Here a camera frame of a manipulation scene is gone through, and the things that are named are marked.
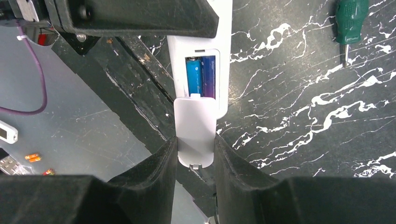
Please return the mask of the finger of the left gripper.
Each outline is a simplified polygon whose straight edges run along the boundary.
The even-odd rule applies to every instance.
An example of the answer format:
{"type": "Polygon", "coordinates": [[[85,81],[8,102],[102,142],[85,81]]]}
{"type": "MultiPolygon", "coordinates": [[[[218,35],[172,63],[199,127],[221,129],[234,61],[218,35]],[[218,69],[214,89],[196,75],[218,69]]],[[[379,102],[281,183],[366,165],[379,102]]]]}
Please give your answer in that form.
{"type": "Polygon", "coordinates": [[[58,31],[98,37],[214,38],[219,23],[206,0],[47,0],[45,4],[58,31]]]}

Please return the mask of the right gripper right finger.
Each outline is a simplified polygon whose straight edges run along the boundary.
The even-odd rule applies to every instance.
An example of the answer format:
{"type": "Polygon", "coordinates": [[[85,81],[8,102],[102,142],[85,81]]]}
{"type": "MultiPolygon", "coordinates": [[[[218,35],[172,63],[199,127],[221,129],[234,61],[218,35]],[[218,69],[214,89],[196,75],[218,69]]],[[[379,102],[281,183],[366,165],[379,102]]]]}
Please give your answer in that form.
{"type": "Polygon", "coordinates": [[[215,183],[222,224],[393,224],[396,182],[386,178],[278,180],[241,158],[219,136],[215,183]]]}

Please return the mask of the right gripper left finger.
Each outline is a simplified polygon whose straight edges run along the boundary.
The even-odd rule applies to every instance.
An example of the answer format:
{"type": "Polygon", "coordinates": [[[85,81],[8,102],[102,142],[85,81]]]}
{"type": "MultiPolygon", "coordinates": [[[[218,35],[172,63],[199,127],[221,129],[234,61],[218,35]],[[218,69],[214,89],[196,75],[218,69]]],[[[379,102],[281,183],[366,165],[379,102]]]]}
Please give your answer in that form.
{"type": "Polygon", "coordinates": [[[104,182],[92,175],[3,175],[3,224],[169,224],[177,140],[104,182]]]}

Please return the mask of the blue battery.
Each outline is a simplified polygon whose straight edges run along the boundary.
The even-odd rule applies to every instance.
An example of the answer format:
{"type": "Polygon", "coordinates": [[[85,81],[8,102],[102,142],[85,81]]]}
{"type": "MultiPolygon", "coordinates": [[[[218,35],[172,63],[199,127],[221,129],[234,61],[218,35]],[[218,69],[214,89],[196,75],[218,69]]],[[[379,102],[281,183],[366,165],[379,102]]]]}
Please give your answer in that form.
{"type": "Polygon", "coordinates": [[[200,59],[197,57],[186,58],[186,72],[189,95],[200,94],[200,96],[203,96],[200,59]]]}

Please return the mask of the purple battery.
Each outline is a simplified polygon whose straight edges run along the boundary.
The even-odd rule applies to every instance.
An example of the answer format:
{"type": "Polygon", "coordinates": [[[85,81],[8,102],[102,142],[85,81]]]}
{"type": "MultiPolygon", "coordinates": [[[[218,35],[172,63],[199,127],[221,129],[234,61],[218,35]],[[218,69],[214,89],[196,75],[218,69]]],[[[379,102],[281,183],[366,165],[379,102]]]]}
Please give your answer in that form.
{"type": "Polygon", "coordinates": [[[202,70],[202,93],[204,97],[215,98],[216,92],[216,68],[215,56],[201,57],[202,70]]]}

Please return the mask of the white remote control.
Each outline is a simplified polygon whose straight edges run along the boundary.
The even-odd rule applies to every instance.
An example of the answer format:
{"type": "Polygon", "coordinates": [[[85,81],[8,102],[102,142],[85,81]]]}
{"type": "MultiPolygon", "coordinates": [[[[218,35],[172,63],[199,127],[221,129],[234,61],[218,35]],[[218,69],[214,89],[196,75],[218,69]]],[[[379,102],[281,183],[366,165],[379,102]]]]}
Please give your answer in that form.
{"type": "Polygon", "coordinates": [[[228,108],[233,2],[203,0],[202,3],[219,18],[216,25],[206,25],[206,28],[215,30],[216,35],[213,38],[169,35],[167,41],[172,76],[176,97],[188,97],[186,58],[197,57],[201,60],[203,56],[215,56],[216,115],[220,119],[227,113],[228,108]]]}

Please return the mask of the white battery cover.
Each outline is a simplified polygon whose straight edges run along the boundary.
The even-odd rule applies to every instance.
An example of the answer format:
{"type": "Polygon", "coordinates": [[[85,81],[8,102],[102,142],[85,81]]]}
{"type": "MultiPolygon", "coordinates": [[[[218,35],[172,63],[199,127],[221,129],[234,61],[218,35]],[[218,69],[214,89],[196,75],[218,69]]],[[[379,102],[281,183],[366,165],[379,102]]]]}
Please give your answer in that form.
{"type": "Polygon", "coordinates": [[[195,93],[174,101],[178,160],[183,166],[198,170],[213,163],[216,106],[215,99],[195,93]]]}

